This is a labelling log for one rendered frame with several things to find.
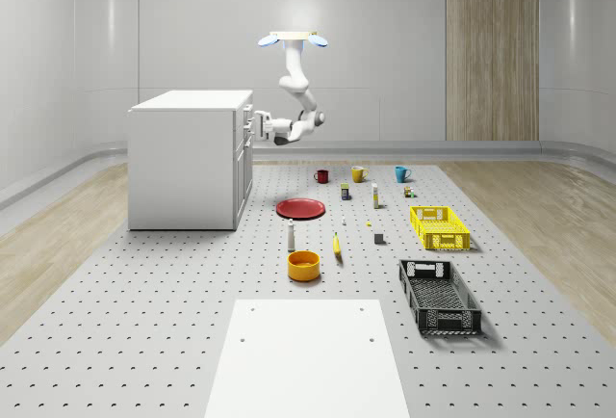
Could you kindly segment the white board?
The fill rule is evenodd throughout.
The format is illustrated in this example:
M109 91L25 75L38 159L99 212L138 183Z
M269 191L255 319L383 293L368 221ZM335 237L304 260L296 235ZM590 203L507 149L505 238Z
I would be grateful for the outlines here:
M205 418L409 418L378 300L237 300Z

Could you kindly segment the dark grey basket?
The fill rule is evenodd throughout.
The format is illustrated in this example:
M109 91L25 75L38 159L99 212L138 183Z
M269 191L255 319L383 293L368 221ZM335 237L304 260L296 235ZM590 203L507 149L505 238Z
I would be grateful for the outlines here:
M449 261L399 259L398 266L398 278L420 332L481 332L481 309Z

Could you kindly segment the red plate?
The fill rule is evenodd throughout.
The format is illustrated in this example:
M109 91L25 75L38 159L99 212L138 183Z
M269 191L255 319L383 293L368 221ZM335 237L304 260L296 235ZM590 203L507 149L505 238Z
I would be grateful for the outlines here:
M276 213L283 218L307 221L322 216L325 206L312 198L289 198L277 203Z

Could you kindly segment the yellow bowl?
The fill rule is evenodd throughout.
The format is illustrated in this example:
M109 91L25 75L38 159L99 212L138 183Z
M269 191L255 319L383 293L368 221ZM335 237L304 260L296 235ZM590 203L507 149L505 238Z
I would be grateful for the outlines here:
M296 281L311 281L320 276L320 257L310 250L291 252L287 258L288 276Z

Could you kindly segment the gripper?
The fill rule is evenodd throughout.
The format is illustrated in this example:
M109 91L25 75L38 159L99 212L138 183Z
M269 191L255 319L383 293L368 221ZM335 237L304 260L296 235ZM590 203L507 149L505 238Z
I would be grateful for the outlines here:
M259 122L260 137L262 140L268 140L272 132L271 114L270 112L257 110L254 112L255 118Z

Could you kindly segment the white cabinet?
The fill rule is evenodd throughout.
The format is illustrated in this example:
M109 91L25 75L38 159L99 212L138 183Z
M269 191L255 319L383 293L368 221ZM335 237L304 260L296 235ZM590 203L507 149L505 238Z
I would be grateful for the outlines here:
M168 91L128 112L128 225L234 230L252 184L251 90Z

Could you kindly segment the yellow basket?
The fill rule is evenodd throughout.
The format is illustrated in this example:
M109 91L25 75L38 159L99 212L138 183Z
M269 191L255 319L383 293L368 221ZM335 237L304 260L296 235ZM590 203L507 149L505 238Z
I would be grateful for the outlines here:
M469 249L470 231L448 206L411 206L410 222L426 249Z

